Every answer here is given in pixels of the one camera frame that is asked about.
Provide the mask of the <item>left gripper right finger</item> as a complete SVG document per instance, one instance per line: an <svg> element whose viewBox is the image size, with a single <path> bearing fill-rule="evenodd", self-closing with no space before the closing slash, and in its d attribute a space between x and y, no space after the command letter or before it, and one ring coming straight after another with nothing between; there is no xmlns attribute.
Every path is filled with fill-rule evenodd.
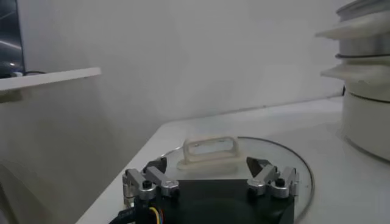
<svg viewBox="0 0 390 224"><path fill-rule="evenodd" d="M252 178L247 180L249 190L256 196L271 194L274 198L298 196L299 173L296 168L282 171L266 159L247 157L246 163Z"/></svg>

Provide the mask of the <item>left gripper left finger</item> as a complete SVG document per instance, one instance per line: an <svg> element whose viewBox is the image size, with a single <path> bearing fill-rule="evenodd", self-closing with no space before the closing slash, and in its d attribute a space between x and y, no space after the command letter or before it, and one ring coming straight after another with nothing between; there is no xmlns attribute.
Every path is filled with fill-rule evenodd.
<svg viewBox="0 0 390 224"><path fill-rule="evenodd" d="M168 178L165 171L168 165L166 157L150 161L141 170L127 169L122 175L123 200L126 207L135 204L135 199L151 201L156 198L157 191L163 197L174 198L180 192L177 180Z"/></svg>

